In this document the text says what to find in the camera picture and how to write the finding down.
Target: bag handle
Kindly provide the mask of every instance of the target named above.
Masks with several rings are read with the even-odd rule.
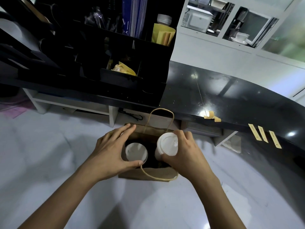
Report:
[[[156,110],[165,110],[165,111],[170,112],[170,113],[173,115],[173,118],[172,118],[172,120],[171,120],[171,122],[170,122],[170,125],[167,127],[166,131],[169,129],[169,127],[170,127],[171,124],[173,123],[173,119],[174,119],[175,116],[174,116],[174,114],[173,114],[172,111],[169,111],[169,110],[167,110],[167,109],[165,109],[165,108],[156,108],[156,109],[154,109],[154,110],[151,111],[151,113],[150,113],[150,115],[149,115],[149,117],[148,117],[147,123],[146,123],[146,125],[145,125],[145,127],[144,127],[143,133],[145,133],[146,127],[147,127],[147,125],[148,125],[148,123],[149,123],[149,120],[150,120],[150,117],[151,117],[152,113],[153,113],[154,111],[156,111]]]
[[[148,117],[147,123],[146,123],[146,125],[145,125],[145,127],[144,127],[143,133],[144,133],[145,130],[146,130],[146,127],[147,127],[147,125],[148,125],[148,123],[149,123],[149,120],[150,120],[150,117],[151,117],[152,113],[153,113],[154,111],[156,111],[156,110],[165,110],[165,111],[170,112],[170,113],[173,115],[173,118],[172,118],[172,120],[171,120],[169,126],[167,127],[166,131],[169,129],[169,127],[170,127],[171,124],[173,123],[173,120],[174,120],[175,116],[174,116],[174,113],[173,113],[172,111],[169,111],[168,109],[165,109],[165,108],[156,108],[156,109],[154,109],[154,110],[151,111],[151,113],[150,113],[150,115],[149,115],[149,117]],[[149,175],[148,173],[146,173],[146,172],[143,170],[143,167],[142,167],[142,166],[141,166],[141,170],[143,171],[143,173],[144,173],[146,176],[151,177],[151,178],[153,178],[153,179],[155,179],[155,180],[158,180],[158,181],[166,181],[166,182],[173,181],[173,180],[176,180],[176,179],[178,178],[178,175],[179,175],[179,173],[177,172],[176,177],[171,178],[171,179],[167,179],[167,178],[156,178],[156,177],[153,177],[153,176]]]
[[[173,180],[176,180],[176,179],[178,178],[178,175],[179,175],[179,173],[176,171],[176,172],[177,172],[177,175],[176,175],[176,177],[174,177],[174,178],[171,178],[171,179],[167,179],[167,178],[156,178],[156,177],[153,177],[153,176],[149,175],[148,173],[146,173],[146,172],[143,170],[142,166],[141,166],[141,170],[143,171],[143,173],[144,173],[146,176],[148,176],[148,177],[150,177],[150,178],[153,178],[153,179],[155,179],[155,180],[157,180],[157,181],[166,181],[166,182],[173,181]]]

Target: white saucer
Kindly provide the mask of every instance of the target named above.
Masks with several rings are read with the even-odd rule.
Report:
[[[243,42],[236,41],[235,37],[231,37],[231,40],[232,40],[233,42],[237,42],[237,43],[243,44],[243,45],[247,45],[247,44],[248,44],[246,41],[243,41]]]

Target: black countertop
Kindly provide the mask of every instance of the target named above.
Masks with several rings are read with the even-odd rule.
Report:
[[[84,77],[32,71],[20,75],[7,68],[2,69],[0,83],[142,112],[166,108],[176,119],[236,131],[251,132],[250,123],[305,150],[305,107],[257,84],[173,61],[160,103],[145,93],[97,84]],[[206,111],[214,111],[222,122],[204,119]]]

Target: floor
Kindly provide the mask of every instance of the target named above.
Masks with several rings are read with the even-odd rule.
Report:
[[[131,121],[119,114],[115,127]],[[155,123],[166,127],[159,119]],[[28,110],[15,119],[0,113],[0,228],[17,228],[110,130],[106,116],[69,114],[59,106],[44,115]],[[304,172],[289,162],[289,153],[241,136],[241,154],[215,148],[208,137],[195,139],[246,227],[305,228]],[[210,227],[192,185],[179,176],[169,183],[117,177],[102,181],[88,192],[66,228]]]

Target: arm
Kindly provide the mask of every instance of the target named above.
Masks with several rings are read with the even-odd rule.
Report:
[[[192,133],[184,133],[182,130],[174,133],[178,137],[178,152],[175,156],[162,154],[162,159],[193,184],[211,229],[246,229],[224,193],[219,179],[194,141]]]
[[[44,202],[19,229],[61,229],[86,193],[98,182],[142,165],[125,162],[122,147],[136,126],[127,124],[99,138],[88,159]]]

